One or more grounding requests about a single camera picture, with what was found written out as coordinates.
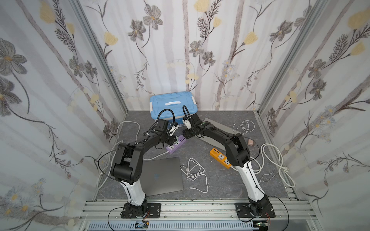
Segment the purple power strip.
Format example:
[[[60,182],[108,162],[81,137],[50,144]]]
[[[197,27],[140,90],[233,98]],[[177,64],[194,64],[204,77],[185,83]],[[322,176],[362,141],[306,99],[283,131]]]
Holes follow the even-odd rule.
[[[166,150],[169,154],[174,153],[179,147],[186,142],[186,138],[183,135],[177,137],[176,142],[173,145],[169,145],[166,147]]]

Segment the blue lid storage box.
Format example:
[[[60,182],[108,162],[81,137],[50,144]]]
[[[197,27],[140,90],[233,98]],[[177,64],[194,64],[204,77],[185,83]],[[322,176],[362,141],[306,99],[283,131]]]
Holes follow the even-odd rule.
[[[185,115],[182,109],[183,106],[187,107],[191,115],[198,111],[195,98],[189,91],[155,95],[150,98],[149,102],[152,119],[156,120],[162,110],[170,109],[173,111],[175,121],[179,126],[184,126],[183,117]]]

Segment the orange power strip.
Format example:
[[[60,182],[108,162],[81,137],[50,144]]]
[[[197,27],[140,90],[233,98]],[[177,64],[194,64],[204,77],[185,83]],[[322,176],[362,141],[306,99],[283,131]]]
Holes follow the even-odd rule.
[[[211,151],[210,151],[210,156],[213,157],[215,160],[217,160],[220,164],[222,164],[224,167],[226,167],[227,169],[230,169],[231,167],[231,164],[230,162],[228,161],[226,155],[222,154],[219,150],[217,150],[216,148],[213,148]]]

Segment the white charging cable grey laptop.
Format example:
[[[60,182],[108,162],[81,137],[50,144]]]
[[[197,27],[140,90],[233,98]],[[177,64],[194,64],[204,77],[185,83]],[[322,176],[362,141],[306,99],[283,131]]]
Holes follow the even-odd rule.
[[[200,193],[206,194],[209,191],[208,177],[205,174],[205,168],[196,159],[190,158],[187,165],[181,165],[180,170],[185,174],[186,178],[190,181],[196,181],[199,177],[205,178],[206,190],[201,190],[196,187],[190,187],[190,190],[195,190]]]

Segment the white charging cable silver laptop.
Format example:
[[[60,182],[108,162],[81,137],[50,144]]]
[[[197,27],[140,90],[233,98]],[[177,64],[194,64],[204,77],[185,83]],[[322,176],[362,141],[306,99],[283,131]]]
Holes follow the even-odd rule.
[[[240,125],[236,126],[236,124],[233,125],[233,132],[235,134],[240,133],[241,135],[246,135],[247,133],[251,133],[255,130],[256,125],[251,120],[244,120],[241,122]]]

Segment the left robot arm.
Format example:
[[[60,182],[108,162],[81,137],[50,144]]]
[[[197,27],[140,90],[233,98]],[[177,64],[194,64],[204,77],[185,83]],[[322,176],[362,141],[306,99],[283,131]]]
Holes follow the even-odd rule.
[[[124,187],[128,197],[128,202],[122,208],[122,218],[144,218],[149,215],[146,194],[140,183],[144,154],[158,144],[173,145],[177,141],[174,134],[177,129],[174,112],[166,108],[142,138],[119,145],[116,149],[110,175]]]

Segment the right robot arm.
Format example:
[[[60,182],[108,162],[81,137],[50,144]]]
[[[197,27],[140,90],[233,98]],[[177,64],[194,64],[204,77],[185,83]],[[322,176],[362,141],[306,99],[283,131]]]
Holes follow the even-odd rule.
[[[250,150],[243,135],[232,134],[214,126],[211,122],[201,121],[197,114],[190,114],[188,108],[183,106],[183,121],[187,127],[183,130],[186,139],[196,137],[207,137],[220,143],[225,148],[226,158],[240,174],[247,189],[250,203],[249,211],[253,217],[263,215],[274,218],[273,206],[261,189],[251,165]]]

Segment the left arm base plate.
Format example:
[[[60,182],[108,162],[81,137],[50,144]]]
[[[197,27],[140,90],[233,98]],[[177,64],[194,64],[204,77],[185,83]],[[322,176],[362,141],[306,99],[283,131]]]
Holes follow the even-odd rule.
[[[141,206],[126,203],[120,215],[122,218],[160,218],[161,203],[148,203],[144,201]]]

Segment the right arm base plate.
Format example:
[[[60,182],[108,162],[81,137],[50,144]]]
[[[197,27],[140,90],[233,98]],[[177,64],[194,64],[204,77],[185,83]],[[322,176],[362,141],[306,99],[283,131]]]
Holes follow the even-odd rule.
[[[258,206],[250,203],[235,203],[238,218],[275,218],[271,204]]]

